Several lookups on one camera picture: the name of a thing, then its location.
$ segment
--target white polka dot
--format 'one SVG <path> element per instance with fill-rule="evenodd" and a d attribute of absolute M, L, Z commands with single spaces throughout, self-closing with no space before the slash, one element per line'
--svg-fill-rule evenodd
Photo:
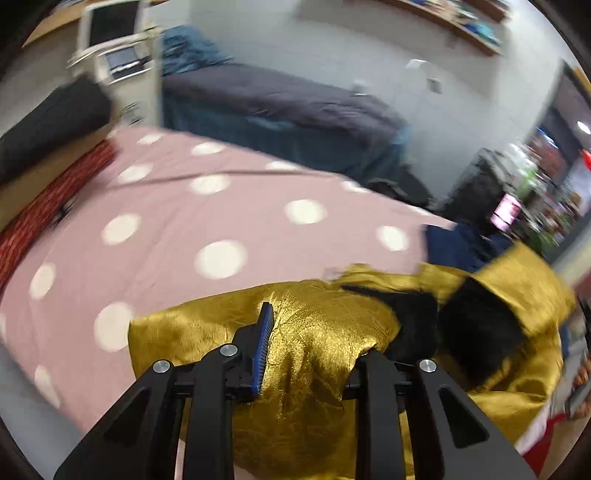
<path fill-rule="evenodd" d="M 0 313 L 0 338 L 6 343 L 6 315 Z"/>
<path fill-rule="evenodd" d="M 221 143 L 216 142 L 205 142 L 197 145 L 191 153 L 193 155 L 212 155 L 214 153 L 220 153 L 224 148 Z"/>
<path fill-rule="evenodd" d="M 381 226 L 376 231 L 379 242 L 392 252 L 400 252 L 408 248 L 408 236 L 394 226 Z"/>
<path fill-rule="evenodd" d="M 211 195 L 226 190 L 228 185 L 230 185 L 230 177 L 219 173 L 196 178 L 189 184 L 189 188 L 200 195 Z"/>
<path fill-rule="evenodd" d="M 135 181 L 143 179 L 151 171 L 152 165 L 149 165 L 147 163 L 132 165 L 119 174 L 118 181 L 120 184 L 133 183 Z"/>
<path fill-rule="evenodd" d="M 34 381 L 41 395 L 55 408 L 60 408 L 60 397 L 57 396 L 56 389 L 53 387 L 53 380 L 47 368 L 38 365 L 35 369 Z"/>
<path fill-rule="evenodd" d="M 162 138 L 162 134 L 149 134 L 138 140 L 139 145 L 151 145 Z"/>
<path fill-rule="evenodd" d="M 369 193 L 371 190 L 363 188 L 359 183 L 353 180 L 347 180 L 341 183 L 341 186 L 351 193 Z"/>
<path fill-rule="evenodd" d="M 291 171 L 291 170 L 299 170 L 300 168 L 298 165 L 296 165 L 295 163 L 292 163 L 290 161 L 275 160 L 275 161 L 272 161 L 272 162 L 268 163 L 267 165 L 265 165 L 265 169 L 266 170 Z"/>
<path fill-rule="evenodd" d="M 235 240 L 220 240 L 203 248 L 195 257 L 195 270 L 218 280 L 236 275 L 246 264 L 246 248 Z"/>
<path fill-rule="evenodd" d="M 430 213 L 430 212 L 428 212 L 428 211 L 426 211 L 426 210 L 424 210 L 422 208 L 415 207 L 413 205 L 408 205 L 408 208 L 410 208 L 413 212 L 417 212 L 417 213 L 419 213 L 421 215 L 432 215 L 432 213 Z"/>
<path fill-rule="evenodd" d="M 132 236 L 141 222 L 141 217 L 135 213 L 126 213 L 113 218 L 103 228 L 103 242 L 106 245 L 119 245 Z"/>
<path fill-rule="evenodd" d="M 326 217 L 326 209 L 315 200 L 294 200 L 288 203 L 284 212 L 290 222 L 298 225 L 318 223 Z"/>
<path fill-rule="evenodd" d="M 34 300 L 41 300 L 51 289 L 56 279 L 56 266 L 53 263 L 45 263 L 33 275 L 29 293 Z"/>
<path fill-rule="evenodd" d="M 127 346 L 127 330 L 134 311 L 124 301 L 102 309 L 95 319 L 95 340 L 105 352 L 118 352 Z"/>

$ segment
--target gold cloth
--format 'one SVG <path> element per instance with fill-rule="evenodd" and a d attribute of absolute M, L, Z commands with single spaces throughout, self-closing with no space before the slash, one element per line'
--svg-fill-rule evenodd
<path fill-rule="evenodd" d="M 240 326 L 256 322 L 262 302 L 270 302 L 275 326 L 262 393 L 256 402 L 234 408 L 234 461 L 260 479 L 354 478 L 355 404 L 342 402 L 343 387 L 359 355 L 371 348 L 383 351 L 400 326 L 386 305 L 340 285 L 423 289 L 444 303 L 468 275 L 428 264 L 419 275 L 353 265 L 331 284 L 269 284 L 193 300 L 133 320 L 129 352 L 136 376 L 161 358 L 175 365 L 197 361 L 230 342 Z M 518 354 L 469 393 L 514 443 L 560 378 L 557 326 L 573 307 L 574 294 L 522 245 L 472 276 L 511 306 L 529 336 Z M 452 375 L 459 372 L 449 356 L 442 353 L 437 360 Z M 461 383 L 461 374 L 456 378 Z M 405 414 L 401 430 L 407 474 L 413 478 Z"/>

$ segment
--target gray blanket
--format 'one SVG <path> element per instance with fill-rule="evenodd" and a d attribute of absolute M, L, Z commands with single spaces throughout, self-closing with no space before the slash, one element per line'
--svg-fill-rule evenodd
<path fill-rule="evenodd" d="M 405 125 L 376 97 L 236 63 L 169 75 L 163 92 L 305 127 L 344 130 L 368 146 L 391 141 Z"/>

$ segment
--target black pillow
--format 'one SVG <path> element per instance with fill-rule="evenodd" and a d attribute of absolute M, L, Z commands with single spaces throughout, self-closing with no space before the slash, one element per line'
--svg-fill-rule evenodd
<path fill-rule="evenodd" d="M 86 76 L 60 86 L 0 138 L 0 183 L 109 123 L 111 100 Z"/>
<path fill-rule="evenodd" d="M 473 278 L 439 311 L 439 326 L 472 387 L 484 383 L 527 340 L 509 306 Z"/>
<path fill-rule="evenodd" d="M 431 358 L 437 350 L 437 300 L 424 291 L 384 292 L 356 285 L 343 285 L 349 290 L 384 302 L 400 322 L 400 331 L 384 355 L 395 362 L 416 364 Z"/>

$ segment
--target silver screw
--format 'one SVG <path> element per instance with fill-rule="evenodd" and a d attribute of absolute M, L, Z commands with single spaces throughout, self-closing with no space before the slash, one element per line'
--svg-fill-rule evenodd
<path fill-rule="evenodd" d="M 167 372 L 169 368 L 170 363 L 167 360 L 158 360 L 152 367 L 152 370 L 158 374 L 163 374 L 164 372 Z"/>
<path fill-rule="evenodd" d="M 429 360 L 427 358 L 425 360 L 421 360 L 418 364 L 418 367 L 428 374 L 437 370 L 437 364 L 433 360 Z"/>
<path fill-rule="evenodd" d="M 231 343 L 227 343 L 226 345 L 220 348 L 220 353 L 223 356 L 233 356 L 238 353 L 238 347 Z"/>

